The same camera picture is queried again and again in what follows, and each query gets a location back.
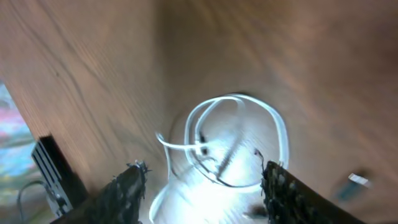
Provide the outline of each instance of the black wire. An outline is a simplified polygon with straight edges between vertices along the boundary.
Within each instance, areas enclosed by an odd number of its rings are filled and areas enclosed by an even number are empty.
[[[33,186],[33,185],[36,185],[36,184],[39,184],[39,185],[43,186],[44,189],[45,189],[45,191],[46,191],[49,195],[52,194],[52,193],[51,193],[51,190],[50,190],[50,188],[49,188],[49,186],[48,186],[45,182],[43,182],[42,180],[33,180],[32,182],[29,182],[29,183],[25,184],[25,186],[23,186],[23,187],[19,190],[19,192],[18,192],[18,198],[17,198],[17,207],[18,207],[18,209],[19,209],[19,215],[20,215],[20,217],[21,217],[21,223],[22,223],[22,224],[25,222],[25,220],[24,220],[24,212],[22,211],[22,204],[21,204],[22,193],[23,193],[23,191],[24,191],[26,188],[28,188],[28,187],[30,187],[30,186]]]

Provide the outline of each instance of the white cable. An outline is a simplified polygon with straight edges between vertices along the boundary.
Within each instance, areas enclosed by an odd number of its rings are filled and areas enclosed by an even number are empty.
[[[200,103],[198,106],[196,106],[191,113],[188,115],[187,121],[185,123],[185,131],[184,131],[184,144],[183,145],[179,145],[179,144],[171,144],[168,143],[166,141],[164,141],[163,136],[159,133],[156,133],[156,137],[159,140],[160,143],[163,144],[164,149],[165,149],[165,153],[166,153],[166,160],[167,160],[167,177],[168,179],[170,178],[170,172],[171,172],[171,161],[170,161],[170,156],[169,156],[169,152],[168,152],[168,148],[171,149],[178,149],[178,150],[183,150],[185,151],[185,155],[187,157],[188,162],[193,165],[196,168],[195,162],[194,160],[196,160],[196,158],[194,158],[192,156],[193,152],[198,152],[198,150],[200,150],[203,147],[208,147],[211,145],[211,142],[206,142],[206,143],[202,143],[200,142],[200,130],[201,127],[203,125],[203,123],[205,122],[207,116],[223,101],[225,100],[233,100],[238,104],[238,126],[241,126],[243,123],[243,114],[244,114],[244,109],[245,109],[245,105],[243,100],[249,100],[253,103],[256,103],[257,105],[261,106],[262,108],[264,108],[265,110],[267,110],[272,118],[274,119],[275,125],[276,125],[276,130],[278,133],[278,143],[279,143],[279,162],[282,164],[282,167],[284,169],[288,169],[289,167],[289,142],[288,142],[288,137],[287,137],[287,131],[286,131],[286,126],[284,123],[284,120],[282,119],[282,117],[280,116],[280,114],[270,105],[268,105],[267,103],[258,100],[254,97],[251,96],[247,96],[244,94],[228,94],[225,96],[219,96],[216,98],[212,98],[209,100],[206,100],[202,103]],[[209,107],[207,107],[207,109],[201,114],[201,116],[199,117],[196,125],[195,125],[195,129],[194,129],[194,140],[195,143],[194,144],[190,144],[190,130],[192,127],[192,123],[193,123],[193,118],[195,117],[195,115],[198,113],[198,111],[200,111],[203,107],[205,107],[206,105],[209,105]],[[205,175],[208,179],[213,180],[214,179],[214,175],[211,176],[207,176],[205,173],[203,173],[202,171],[200,171],[203,175]],[[223,187],[224,189],[228,189],[228,190],[232,190],[234,192],[237,193],[248,193],[248,192],[255,192],[257,190],[261,189],[261,180],[255,184],[251,184],[251,185],[245,185],[245,186],[227,186],[227,185],[223,185],[219,182],[215,182],[217,184],[217,186],[219,187]],[[153,223],[154,222],[154,217],[157,213],[157,211],[159,210],[159,207],[162,203],[162,201],[164,200],[164,198],[166,197],[166,192],[169,189],[169,185],[167,184],[159,193],[158,195],[155,197],[154,201],[152,202],[152,205],[150,206],[149,209],[149,220]]]

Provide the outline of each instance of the wooden table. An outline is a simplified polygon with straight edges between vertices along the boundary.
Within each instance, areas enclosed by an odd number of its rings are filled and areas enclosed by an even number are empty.
[[[369,169],[373,187],[345,209],[369,223],[394,221],[397,12],[388,0],[0,0],[0,76],[33,135],[53,134],[93,194],[127,162],[154,169],[144,223],[167,182],[154,133],[233,91],[285,118],[291,173],[331,198],[341,178]],[[272,129],[267,119],[253,128]],[[249,222],[240,213],[255,198],[212,209],[222,222]],[[178,223],[181,207],[168,202],[158,222]]]

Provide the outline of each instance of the wood grain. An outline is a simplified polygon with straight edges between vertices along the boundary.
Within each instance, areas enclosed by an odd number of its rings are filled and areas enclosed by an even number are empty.
[[[144,222],[167,182],[155,131],[167,134],[175,123],[170,137],[182,142],[183,115],[233,91],[285,118],[291,173],[331,198],[341,178],[369,169],[372,189],[344,209],[369,223],[394,221],[397,12],[396,1],[370,0],[2,0],[0,76],[33,135],[52,133],[93,194],[127,162],[152,166]],[[253,108],[249,137],[272,157],[275,133],[262,113]],[[174,163],[183,160],[173,153]],[[181,188],[159,223],[192,210],[205,214],[195,216],[199,223],[246,223],[240,213],[260,200],[225,196],[228,206],[215,203],[219,215],[206,215],[189,194],[178,196],[189,191]]]

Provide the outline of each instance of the white cord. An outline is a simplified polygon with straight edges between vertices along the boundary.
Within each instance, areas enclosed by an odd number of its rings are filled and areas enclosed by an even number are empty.
[[[171,160],[170,160],[168,148],[171,148],[171,149],[178,149],[178,150],[185,151],[185,156],[187,157],[188,162],[194,168],[196,168],[198,171],[200,171],[204,176],[206,176],[208,179],[213,180],[219,187],[223,187],[225,189],[232,190],[237,193],[255,192],[255,191],[261,189],[261,180],[259,182],[256,182],[255,184],[245,185],[245,186],[223,185],[222,183],[217,182],[217,180],[215,180],[214,174],[206,175],[199,168],[197,168],[197,166],[196,166],[197,164],[195,165],[195,161],[197,161],[197,159],[192,156],[193,153],[195,153],[195,152],[198,153],[198,152],[200,152],[201,148],[209,147],[212,144],[212,142],[206,142],[206,143],[200,142],[201,127],[203,126],[203,123],[205,122],[207,116],[220,103],[222,103],[225,100],[233,100],[238,105],[238,110],[237,110],[237,114],[239,117],[238,122],[237,122],[238,127],[241,127],[243,125],[243,118],[244,118],[243,115],[244,115],[244,111],[245,111],[245,105],[244,105],[243,100],[249,100],[253,103],[256,103],[271,114],[272,118],[275,121],[276,130],[278,133],[279,162],[282,164],[282,167],[284,169],[288,169],[288,167],[289,167],[289,142],[288,142],[288,137],[287,137],[286,126],[285,126],[284,120],[282,119],[280,114],[273,107],[271,107],[270,105],[268,105],[267,103],[265,103],[261,100],[258,100],[254,97],[247,96],[244,94],[232,93],[232,94],[228,94],[225,96],[219,96],[216,98],[206,100],[206,101],[200,103],[198,106],[196,106],[191,111],[191,113],[188,115],[187,121],[185,123],[184,144],[183,145],[168,143],[168,142],[164,141],[164,138],[161,134],[156,133],[156,138],[159,140],[160,143],[163,144],[164,149],[165,149],[166,160],[167,160],[167,177],[169,180],[170,180],[170,173],[171,173]],[[207,109],[201,114],[201,116],[199,117],[199,119],[195,125],[195,130],[193,133],[195,143],[190,144],[190,130],[192,127],[193,118],[195,117],[195,115],[198,113],[199,110],[201,110],[203,107],[205,107],[206,105],[209,105],[209,104],[210,104],[210,106],[208,106]],[[152,205],[150,206],[149,220],[152,223],[154,223],[154,217],[156,216],[156,213],[159,210],[161,203],[163,202],[164,198],[167,195],[166,192],[170,188],[169,185],[170,184],[167,184],[158,193],[158,195],[155,197],[154,201],[152,202]]]

